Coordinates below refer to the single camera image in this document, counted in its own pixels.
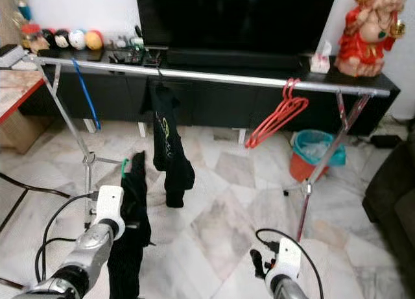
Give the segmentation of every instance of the red hanger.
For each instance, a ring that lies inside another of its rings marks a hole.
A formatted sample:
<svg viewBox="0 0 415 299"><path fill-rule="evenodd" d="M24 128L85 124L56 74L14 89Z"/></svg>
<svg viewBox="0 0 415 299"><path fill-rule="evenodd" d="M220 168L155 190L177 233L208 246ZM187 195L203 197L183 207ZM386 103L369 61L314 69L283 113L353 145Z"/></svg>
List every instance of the red hanger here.
<svg viewBox="0 0 415 299"><path fill-rule="evenodd" d="M292 91L300 79L289 78L283 88L283 100L252 133L245 143L246 148L255 148L264 142L269 136L277 132L282 126L303 112L309 105L309 99L305 97L292 97Z"/></svg>

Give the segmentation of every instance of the blue trash bag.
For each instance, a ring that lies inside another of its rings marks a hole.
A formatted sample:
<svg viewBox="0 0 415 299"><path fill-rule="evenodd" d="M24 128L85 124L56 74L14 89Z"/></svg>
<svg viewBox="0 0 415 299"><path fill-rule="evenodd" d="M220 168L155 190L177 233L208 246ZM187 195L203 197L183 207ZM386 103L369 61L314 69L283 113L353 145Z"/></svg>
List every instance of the blue trash bag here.
<svg viewBox="0 0 415 299"><path fill-rule="evenodd" d="M323 158L334 137L319 130L302 130L294 140L294 152L311 165L317 165ZM346 164L346 149L339 145L329 160L328 166L344 166Z"/></svg>

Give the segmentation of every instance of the ball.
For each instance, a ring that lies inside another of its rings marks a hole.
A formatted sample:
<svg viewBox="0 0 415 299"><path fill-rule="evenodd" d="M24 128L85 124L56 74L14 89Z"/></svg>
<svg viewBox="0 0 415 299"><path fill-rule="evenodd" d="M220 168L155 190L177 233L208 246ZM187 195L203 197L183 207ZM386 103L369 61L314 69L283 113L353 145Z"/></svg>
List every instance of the ball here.
<svg viewBox="0 0 415 299"><path fill-rule="evenodd" d="M81 50L84 49L85 44L85 34L82 30L74 30L69 33L69 43L75 49Z"/></svg>
<svg viewBox="0 0 415 299"><path fill-rule="evenodd" d="M69 32L65 29L59 29L54 34L54 41L60 48L69 47Z"/></svg>
<svg viewBox="0 0 415 299"><path fill-rule="evenodd" d="M56 42L54 41L54 30L53 29L43 29L43 37L49 43L50 48L56 48Z"/></svg>
<svg viewBox="0 0 415 299"><path fill-rule="evenodd" d="M85 43L93 51L102 48L102 34L99 31L91 30L85 34Z"/></svg>

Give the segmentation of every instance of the sofa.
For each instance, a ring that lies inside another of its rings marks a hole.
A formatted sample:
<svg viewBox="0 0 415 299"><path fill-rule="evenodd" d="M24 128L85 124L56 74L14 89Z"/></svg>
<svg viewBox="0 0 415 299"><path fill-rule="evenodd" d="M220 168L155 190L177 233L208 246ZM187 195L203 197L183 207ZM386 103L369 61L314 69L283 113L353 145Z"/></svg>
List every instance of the sofa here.
<svg viewBox="0 0 415 299"><path fill-rule="evenodd" d="M415 132L379 168L363 207L370 221L380 224L409 280L415 280Z"/></svg>

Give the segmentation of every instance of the clothes drying rack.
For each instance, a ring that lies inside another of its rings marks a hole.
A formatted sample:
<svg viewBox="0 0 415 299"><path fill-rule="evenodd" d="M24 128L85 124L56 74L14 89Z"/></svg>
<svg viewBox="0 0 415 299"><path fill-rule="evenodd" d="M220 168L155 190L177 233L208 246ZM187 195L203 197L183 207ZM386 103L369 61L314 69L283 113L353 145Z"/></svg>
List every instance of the clothes drying rack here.
<svg viewBox="0 0 415 299"><path fill-rule="evenodd" d="M116 160L110 160L108 158L100 158L93 151L90 151L85 144L80 132L73 123L71 117L69 116L64 103L61 103L57 97L60 71L62 66L73 66L71 60L62 59L62 58L46 58L46 57L24 57L24 60L34 62L39 71L43 75L43 79L46 83L47 89L51 93L53 100L55 101L62 117L64 118L66 124L68 125L72 135L78 141L78 145L84 154L83 164L85 167L85 192L89 193L92 191L92 166L96 161L105 162L105 163L120 163ZM203 80L210 82L220 82L227 84L240 84L240 85L251 85L251 86L262 86L262 87L275 87L282 88L286 84L286 80L276 79L276 78L263 78L263 77L247 77L240 75L225 75L225 74L216 74L216 73L202 73L195 71L181 71L173 69L158 69L158 68L149 68L141 66L128 66L121 64L109 64L104 62L89 62L89 61L78 61L79 67L90 68L90 69L100 69L103 71L116 71L116 72L125 72L125 73L137 73L142 75L152 75L171 78L186 78L189 80ZM44 65L55 65L55 74L54 82L51 84L49 79L46 77L45 72L43 71L42 66ZM303 226L305 221L305 216L307 213L307 207L311 193L313 192L313 184L317 181L317 178L320 176L324 167L327 165L328 161L332 157L333 153L336 151L337 147L340 145L340 142L344 136L348 133L349 129L352 127L354 122L357 120L360 113L363 111L364 107L372 97L389 97L390 92L388 90L382 90L377 88L366 88L359 86L347 86L340 84L326 84L326 83L315 83L315 82L299 82L296 84L297 90L307 90L307 91L319 91L326 93L334 93L337 99L338 112L340 120L342 121L342 126L337 133L335 140L332 142L331 146L328 148L327 152L324 154L320 163L314 168L311 176L305 181L304 186L304 203L302 207L302 212L300 216L300 223L298 225L297 231L297 241L301 239ZM346 116L346 109L343 103L342 94L349 94L358 96L349 114ZM86 223L88 223L88 216L90 215L90 202L86 204Z"/></svg>

